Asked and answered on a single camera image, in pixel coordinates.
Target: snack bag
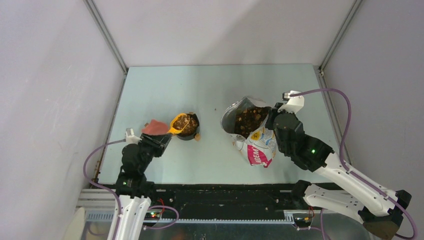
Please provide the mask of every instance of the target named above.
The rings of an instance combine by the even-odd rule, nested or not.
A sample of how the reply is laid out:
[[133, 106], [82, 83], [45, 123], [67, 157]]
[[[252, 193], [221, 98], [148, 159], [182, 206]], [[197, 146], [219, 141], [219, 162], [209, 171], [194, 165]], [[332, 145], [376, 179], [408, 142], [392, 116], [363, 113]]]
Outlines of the snack bag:
[[231, 135], [233, 145], [252, 166], [267, 168], [276, 155], [274, 131], [265, 128], [270, 108], [263, 101], [245, 96], [227, 108], [221, 118], [222, 129]]

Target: wall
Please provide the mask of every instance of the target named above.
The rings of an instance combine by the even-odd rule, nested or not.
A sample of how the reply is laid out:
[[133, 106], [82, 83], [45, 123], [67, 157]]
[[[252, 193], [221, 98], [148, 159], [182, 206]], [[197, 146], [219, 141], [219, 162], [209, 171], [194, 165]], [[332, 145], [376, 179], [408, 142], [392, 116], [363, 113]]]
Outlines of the wall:
[[95, 1], [128, 66], [319, 65], [353, 0]]
[[81, 0], [1, 1], [0, 45], [0, 239], [59, 240], [123, 73]]
[[[347, 147], [354, 165], [378, 183], [412, 194], [424, 225], [424, 2], [364, 1], [324, 70], [329, 87], [352, 104]], [[333, 96], [341, 123], [346, 103]], [[400, 233], [411, 236], [404, 219]]]

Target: white table surface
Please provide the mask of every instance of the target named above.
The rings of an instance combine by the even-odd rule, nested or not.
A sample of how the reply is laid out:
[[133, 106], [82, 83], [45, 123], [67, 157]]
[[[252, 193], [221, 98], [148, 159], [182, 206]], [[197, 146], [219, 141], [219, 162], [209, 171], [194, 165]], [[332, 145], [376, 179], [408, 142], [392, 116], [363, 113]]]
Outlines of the white table surface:
[[[271, 184], [306, 180], [329, 182], [298, 168], [277, 153], [268, 168], [250, 166], [221, 129], [220, 119], [232, 103], [244, 96], [281, 102], [283, 92], [317, 89], [311, 64], [156, 66], [129, 69], [110, 141], [123, 139], [126, 128], [137, 134], [151, 119], [170, 123], [179, 113], [195, 112], [201, 140], [172, 138], [165, 153], [154, 158], [145, 174], [157, 184]], [[338, 149], [335, 132], [321, 93], [305, 98], [297, 113], [307, 134]], [[126, 143], [107, 148], [99, 183], [114, 184]]]

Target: black bowl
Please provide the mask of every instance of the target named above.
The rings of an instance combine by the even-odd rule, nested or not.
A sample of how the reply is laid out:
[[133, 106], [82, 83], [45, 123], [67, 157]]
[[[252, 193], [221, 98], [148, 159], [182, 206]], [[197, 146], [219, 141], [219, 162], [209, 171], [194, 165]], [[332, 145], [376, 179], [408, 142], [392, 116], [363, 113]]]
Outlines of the black bowl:
[[177, 138], [184, 140], [184, 141], [194, 139], [196, 134], [198, 134], [200, 132], [200, 122], [199, 122], [198, 116], [196, 114], [190, 114], [190, 113], [187, 113], [187, 115], [189, 115], [191, 118], [193, 118], [197, 122], [197, 127], [196, 127], [196, 131], [194, 131], [193, 134], [182, 135], [181, 133], [179, 133], [179, 134], [176, 135]]

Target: yellow spoon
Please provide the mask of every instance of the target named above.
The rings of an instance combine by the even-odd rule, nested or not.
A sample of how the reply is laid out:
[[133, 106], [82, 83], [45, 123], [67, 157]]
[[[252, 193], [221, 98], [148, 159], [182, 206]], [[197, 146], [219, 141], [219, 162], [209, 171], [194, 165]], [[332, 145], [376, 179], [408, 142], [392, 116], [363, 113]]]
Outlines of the yellow spoon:
[[181, 129], [181, 130], [178, 130], [178, 129], [176, 129], [176, 128], [174, 128], [173, 126], [174, 126], [174, 123], [180, 118], [180, 117], [182, 117], [182, 116], [188, 116], [187, 114], [185, 114], [185, 113], [180, 113], [180, 114], [178, 114], [172, 121], [171, 121], [171, 124], [169, 125], [169, 131], [168, 131], [168, 133], [169, 134], [180, 134], [186, 127], [187, 127], [187, 125], [189, 124], [189, 122], [190, 121], [188, 121], [185, 125], [184, 125], [184, 127]]

